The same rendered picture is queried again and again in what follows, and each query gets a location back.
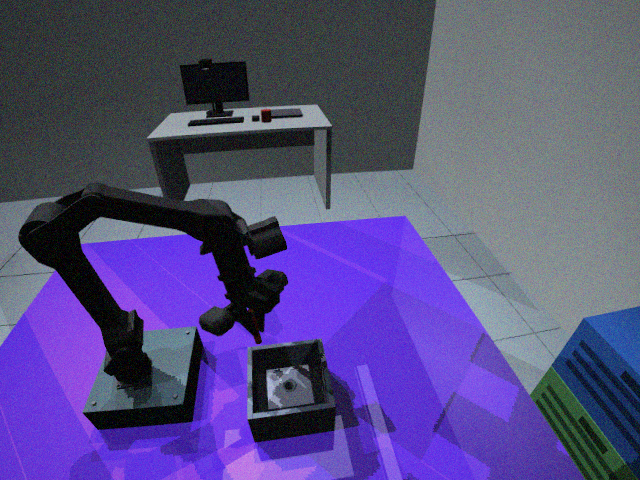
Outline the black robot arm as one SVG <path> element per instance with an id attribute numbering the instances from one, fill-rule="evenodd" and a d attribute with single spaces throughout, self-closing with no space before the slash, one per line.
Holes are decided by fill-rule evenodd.
<path id="1" fill-rule="evenodd" d="M 19 231 L 19 243 L 59 273 L 97 323 L 106 348 L 104 372 L 115 376 L 117 389 L 147 384 L 152 362 L 142 351 L 144 320 L 135 309 L 120 308 L 82 252 L 79 232 L 99 217 L 185 232 L 203 242 L 199 254 L 212 253 L 221 275 L 249 265 L 244 246 L 255 260 L 287 250 L 275 216 L 247 225 L 220 200 L 180 201 L 95 182 L 35 207 Z M 235 287 L 238 308 L 270 313 L 284 290 L 279 274 L 272 272 L 266 280 L 253 273 L 248 277 Z"/>

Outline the dark red peg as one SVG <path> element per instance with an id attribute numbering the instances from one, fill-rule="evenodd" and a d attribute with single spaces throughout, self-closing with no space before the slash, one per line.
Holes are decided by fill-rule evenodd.
<path id="1" fill-rule="evenodd" d="M 248 312 L 252 312 L 252 313 L 254 313 L 252 309 L 249 309 L 249 310 L 248 310 Z M 254 315 L 254 314 L 253 314 L 253 316 L 252 316 L 252 320 L 253 320 L 253 323 L 254 323 L 254 325 L 255 325 L 255 328 L 256 328 L 256 330 L 257 330 L 257 332 L 258 332 L 258 337 L 255 337 L 255 336 L 253 336 L 253 337 L 254 337 L 255 343 L 256 343 L 256 344 L 260 344 L 260 343 L 262 343 L 262 339 L 261 339 L 261 335 L 260 335 L 260 333 L 259 333 L 259 329 L 258 329 L 257 322 L 256 322 L 256 319 L 255 319 L 255 315 Z"/>

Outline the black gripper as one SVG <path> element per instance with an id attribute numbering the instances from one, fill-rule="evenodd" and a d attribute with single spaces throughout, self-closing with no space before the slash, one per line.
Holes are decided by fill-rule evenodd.
<path id="1" fill-rule="evenodd" d="M 266 269 L 255 278 L 257 280 L 265 278 L 266 280 L 272 272 L 279 274 L 283 287 L 288 284 L 287 276 L 282 271 Z M 249 262 L 249 265 L 241 271 L 228 275 L 217 275 L 218 279 L 223 282 L 226 289 L 225 297 L 230 300 L 231 303 L 229 303 L 224 309 L 214 306 L 200 315 L 198 323 L 201 329 L 220 337 L 234 327 L 235 322 L 237 322 L 246 328 L 253 336 L 258 337 L 258 332 L 252 320 L 252 316 L 254 314 L 259 332 L 264 332 L 265 314 L 251 307 L 248 307 L 248 309 L 252 309 L 254 313 L 248 312 L 247 308 L 245 310 L 240 310 L 236 302 L 236 284 L 242 282 L 243 285 L 245 285 L 249 281 L 248 275 L 251 273 L 256 273 L 256 270 L 255 267 L 250 266 Z"/>

